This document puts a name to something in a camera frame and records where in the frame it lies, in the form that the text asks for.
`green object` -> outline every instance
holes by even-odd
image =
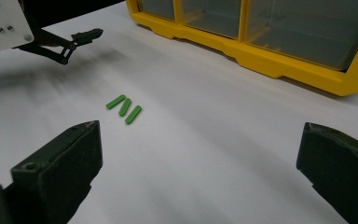
[[[142,108],[137,105],[135,108],[133,108],[133,110],[130,112],[129,116],[126,118],[126,124],[131,124],[136,117],[138,116],[138,114],[142,111]]]
[[[115,107],[116,105],[120,104],[121,102],[123,102],[123,100],[126,99],[125,95],[120,95],[118,96],[118,98],[116,98],[115,100],[113,100],[112,102],[110,102],[109,104],[106,105],[107,109],[112,109],[113,107]]]
[[[121,117],[124,117],[127,113],[127,110],[129,109],[130,107],[130,104],[131,104],[131,99],[130,98],[127,98],[123,105],[121,106],[120,108],[120,111],[118,111],[118,114],[121,116]]]

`yellow bin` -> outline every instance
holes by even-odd
[[[224,52],[269,77],[336,95],[358,92],[358,0],[126,0],[167,38]]]

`white surface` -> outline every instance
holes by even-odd
[[[18,0],[0,0],[0,50],[28,44],[34,40]]]
[[[102,28],[68,65],[0,52],[0,183],[78,123],[98,119],[103,169],[71,223],[346,223],[296,169],[304,123],[358,139],[358,94],[264,77],[134,24],[124,3],[48,29]],[[126,94],[131,126],[104,105]]]

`container compartment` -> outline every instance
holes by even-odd
[[[238,37],[241,0],[181,0],[182,21],[193,28]]]
[[[140,11],[174,21],[172,0],[138,0]]]
[[[358,50],[358,0],[250,0],[245,41],[345,70]]]

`metal plate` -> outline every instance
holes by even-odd
[[[0,50],[34,41],[34,36],[17,0],[0,0]]]

